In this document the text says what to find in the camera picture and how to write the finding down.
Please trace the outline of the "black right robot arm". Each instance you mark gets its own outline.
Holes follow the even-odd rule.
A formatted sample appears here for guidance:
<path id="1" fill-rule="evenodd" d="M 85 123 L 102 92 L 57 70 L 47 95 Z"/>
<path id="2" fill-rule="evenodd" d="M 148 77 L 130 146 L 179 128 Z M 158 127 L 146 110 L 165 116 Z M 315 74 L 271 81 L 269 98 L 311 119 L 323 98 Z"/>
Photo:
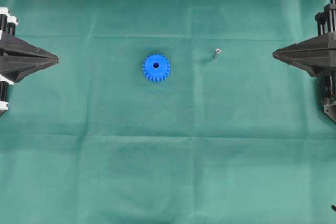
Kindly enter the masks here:
<path id="1" fill-rule="evenodd" d="M 323 112 L 335 122 L 335 0 L 315 15 L 318 35 L 273 52 L 273 57 L 307 72 L 320 83 Z"/>

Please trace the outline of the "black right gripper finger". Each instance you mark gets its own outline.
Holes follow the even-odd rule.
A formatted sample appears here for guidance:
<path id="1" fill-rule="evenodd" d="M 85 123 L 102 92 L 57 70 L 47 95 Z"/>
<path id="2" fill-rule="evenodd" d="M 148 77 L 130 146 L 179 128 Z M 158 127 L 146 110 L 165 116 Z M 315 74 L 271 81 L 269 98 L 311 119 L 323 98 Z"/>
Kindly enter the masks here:
<path id="1" fill-rule="evenodd" d="M 274 58 L 307 72 L 311 77 L 322 77 L 335 71 L 335 57 L 295 58 L 292 56 L 280 55 L 279 57 Z"/>
<path id="2" fill-rule="evenodd" d="M 305 52 L 335 49 L 335 35 L 320 35 L 300 43 L 277 49 L 273 52 L 274 57 L 290 52 Z"/>

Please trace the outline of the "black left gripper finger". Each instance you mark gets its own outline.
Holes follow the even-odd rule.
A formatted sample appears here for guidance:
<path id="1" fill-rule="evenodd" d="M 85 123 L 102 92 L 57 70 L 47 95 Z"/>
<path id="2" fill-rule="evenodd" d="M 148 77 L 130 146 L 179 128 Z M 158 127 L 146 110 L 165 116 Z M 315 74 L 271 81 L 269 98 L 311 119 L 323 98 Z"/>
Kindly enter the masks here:
<path id="1" fill-rule="evenodd" d="M 56 55 L 8 33 L 1 33 L 1 51 L 12 56 L 39 57 L 59 61 Z"/>
<path id="2" fill-rule="evenodd" d="M 26 76 L 58 63 L 59 61 L 39 57 L 1 56 L 1 76 L 18 83 Z"/>

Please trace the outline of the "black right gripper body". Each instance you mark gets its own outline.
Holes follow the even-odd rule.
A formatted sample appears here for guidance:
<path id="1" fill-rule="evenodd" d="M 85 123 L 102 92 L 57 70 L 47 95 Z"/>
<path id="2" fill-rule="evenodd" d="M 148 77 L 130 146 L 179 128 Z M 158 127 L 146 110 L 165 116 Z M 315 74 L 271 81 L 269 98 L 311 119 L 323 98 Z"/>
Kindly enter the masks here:
<path id="1" fill-rule="evenodd" d="M 318 35 L 325 39 L 327 46 L 332 46 L 335 35 L 335 3 L 327 4 L 323 12 L 315 16 Z M 325 115 L 335 122 L 335 49 L 322 51 L 320 60 L 322 71 L 319 74 L 320 94 Z"/>

